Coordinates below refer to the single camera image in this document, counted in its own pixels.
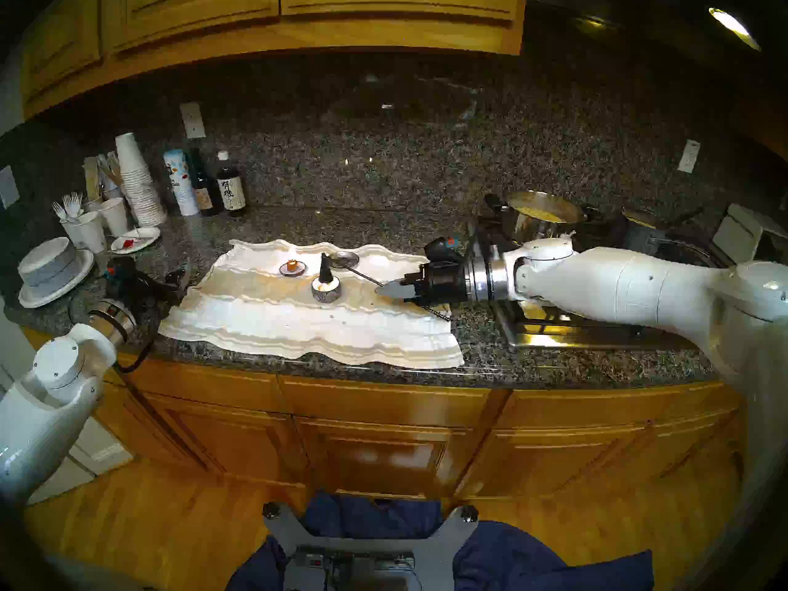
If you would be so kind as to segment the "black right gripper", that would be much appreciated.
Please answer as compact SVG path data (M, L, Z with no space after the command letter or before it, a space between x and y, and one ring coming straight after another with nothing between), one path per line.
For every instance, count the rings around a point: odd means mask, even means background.
M406 302L422 302L423 307L462 304L471 301L470 261L431 261L422 264L422 273L407 273L375 288L379 296Z

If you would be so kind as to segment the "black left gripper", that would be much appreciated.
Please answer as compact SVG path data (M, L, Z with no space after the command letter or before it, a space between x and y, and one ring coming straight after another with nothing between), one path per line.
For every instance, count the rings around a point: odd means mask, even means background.
M164 281L156 281L139 270L120 271L120 301L126 306L140 306L146 302L176 304L176 297L184 297L191 277L191 262L183 262L169 273Z

